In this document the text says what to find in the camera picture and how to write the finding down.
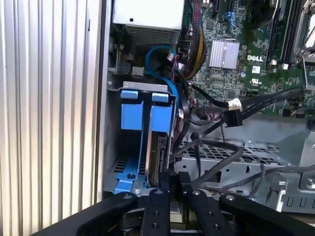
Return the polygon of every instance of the dell logo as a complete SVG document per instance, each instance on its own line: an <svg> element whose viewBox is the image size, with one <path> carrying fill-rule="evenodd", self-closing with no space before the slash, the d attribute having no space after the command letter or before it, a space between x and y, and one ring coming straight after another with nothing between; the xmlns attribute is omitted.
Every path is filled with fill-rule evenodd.
<svg viewBox="0 0 315 236"><path fill-rule="evenodd" d="M251 55L248 55L247 56L247 60L249 61L258 61L258 62L263 62L263 59L262 59L262 56L251 56Z"/></svg>

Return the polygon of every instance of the screw hole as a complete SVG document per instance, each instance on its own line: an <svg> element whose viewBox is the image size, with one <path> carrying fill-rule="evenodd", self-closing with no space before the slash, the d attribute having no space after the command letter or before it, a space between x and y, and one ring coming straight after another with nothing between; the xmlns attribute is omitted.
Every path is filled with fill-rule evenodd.
<svg viewBox="0 0 315 236"><path fill-rule="evenodd" d="M134 174L128 174L128 175L127 175L127 178L128 178L128 179L133 179L133 178L136 178L136 176L135 176Z"/></svg>
<svg viewBox="0 0 315 236"><path fill-rule="evenodd" d="M158 229L158 228L159 228L159 225L158 225L157 223L154 223L154 224L152 225L152 228L153 228L153 229Z"/></svg>

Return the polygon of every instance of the ribbed metal panel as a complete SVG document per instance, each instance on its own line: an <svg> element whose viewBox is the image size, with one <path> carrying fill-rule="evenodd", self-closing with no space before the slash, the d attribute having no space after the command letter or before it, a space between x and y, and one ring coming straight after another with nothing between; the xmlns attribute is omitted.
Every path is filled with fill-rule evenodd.
<svg viewBox="0 0 315 236"><path fill-rule="evenodd" d="M29 235L101 196L100 11L101 0L0 0L4 236Z"/></svg>

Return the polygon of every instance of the microchip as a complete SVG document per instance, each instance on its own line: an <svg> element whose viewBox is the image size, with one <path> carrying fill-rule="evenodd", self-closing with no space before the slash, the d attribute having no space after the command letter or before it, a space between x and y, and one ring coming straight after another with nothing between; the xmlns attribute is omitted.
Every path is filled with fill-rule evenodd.
<svg viewBox="0 0 315 236"><path fill-rule="evenodd" d="M227 93L227 98L232 99L232 98L234 98L234 97L235 97L235 91L229 91L229 92Z"/></svg>
<svg viewBox="0 0 315 236"><path fill-rule="evenodd" d="M206 29L207 30L213 30L215 28L215 22L213 20L208 20Z"/></svg>

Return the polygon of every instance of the capacitor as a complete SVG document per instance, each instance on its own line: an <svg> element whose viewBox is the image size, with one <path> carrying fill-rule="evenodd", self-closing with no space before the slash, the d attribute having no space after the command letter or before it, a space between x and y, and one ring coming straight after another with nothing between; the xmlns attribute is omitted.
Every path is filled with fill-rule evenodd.
<svg viewBox="0 0 315 236"><path fill-rule="evenodd" d="M245 71L242 71L242 72L241 72L241 77L242 77L242 78L245 78L245 77L246 77L246 72L245 72Z"/></svg>

